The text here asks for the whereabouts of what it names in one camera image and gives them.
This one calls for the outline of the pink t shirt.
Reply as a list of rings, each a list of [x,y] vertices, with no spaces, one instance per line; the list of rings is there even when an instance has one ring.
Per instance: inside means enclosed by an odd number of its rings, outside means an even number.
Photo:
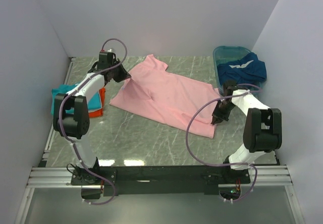
[[[214,105],[207,102],[218,98],[211,84],[167,72],[168,65],[148,55],[130,70],[131,78],[124,82],[110,105],[130,113],[166,124],[195,135],[213,138],[211,124]]]

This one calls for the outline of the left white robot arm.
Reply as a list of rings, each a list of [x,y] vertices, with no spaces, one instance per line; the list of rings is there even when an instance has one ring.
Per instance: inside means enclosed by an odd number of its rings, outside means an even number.
[[[111,80],[119,83],[131,78],[122,61],[111,51],[101,50],[84,79],[67,93],[58,93],[54,100],[53,128],[71,145],[77,165],[86,169],[83,179],[91,185],[99,182],[100,170],[94,168],[97,157],[87,137],[90,126],[88,103]]]

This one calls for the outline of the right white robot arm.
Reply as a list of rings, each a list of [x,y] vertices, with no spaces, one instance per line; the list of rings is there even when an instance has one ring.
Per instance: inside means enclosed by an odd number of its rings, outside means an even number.
[[[239,171],[248,168],[256,159],[281,148],[282,113],[278,108],[270,108],[261,103],[248,89],[250,84],[237,84],[227,80],[222,85],[222,96],[212,113],[212,125],[229,120],[235,107],[245,115],[242,145],[225,160],[230,166],[222,170],[222,179],[233,183],[239,178]]]

